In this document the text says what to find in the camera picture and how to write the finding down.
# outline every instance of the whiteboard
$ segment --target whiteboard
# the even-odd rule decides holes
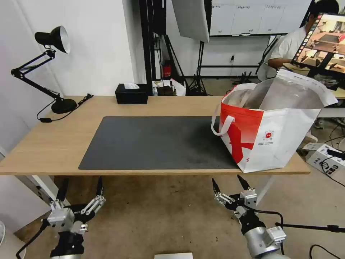
[[[311,0],[213,0],[210,36],[289,33]]]

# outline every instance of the lamp shade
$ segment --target lamp shade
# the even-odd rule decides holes
[[[49,32],[36,32],[35,39],[39,44],[50,45],[56,47],[58,50],[69,53],[70,44],[65,27],[58,26]]]

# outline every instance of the lamp base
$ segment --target lamp base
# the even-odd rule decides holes
[[[67,113],[75,110],[77,108],[77,103],[72,99],[62,99],[56,100],[51,106],[53,113]]]

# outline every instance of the person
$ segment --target person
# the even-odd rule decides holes
[[[282,67],[284,63],[290,63],[315,22],[318,14],[337,14],[338,12],[339,4],[336,0],[320,0],[312,4],[306,25],[287,34],[284,39],[274,47],[268,59],[268,65],[278,69]]]

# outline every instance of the robotic arm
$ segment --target robotic arm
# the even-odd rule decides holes
[[[56,200],[50,202],[52,210],[50,215],[43,219],[40,231],[16,253],[17,259],[21,259],[19,254],[48,226],[59,234],[58,245],[50,253],[51,259],[80,259],[82,257],[84,253],[83,235],[87,231],[86,223],[96,215],[106,201],[103,196],[102,178],[99,177],[98,180],[96,197],[87,205],[64,206],[67,187],[68,179],[65,179]]]
[[[279,244],[285,240],[286,234],[278,227],[266,228],[255,213],[257,194],[246,180],[237,175],[244,191],[239,194],[221,193],[216,181],[212,179],[214,199],[235,213],[242,225],[241,232],[247,240],[248,250],[252,258],[289,259],[276,253]]]

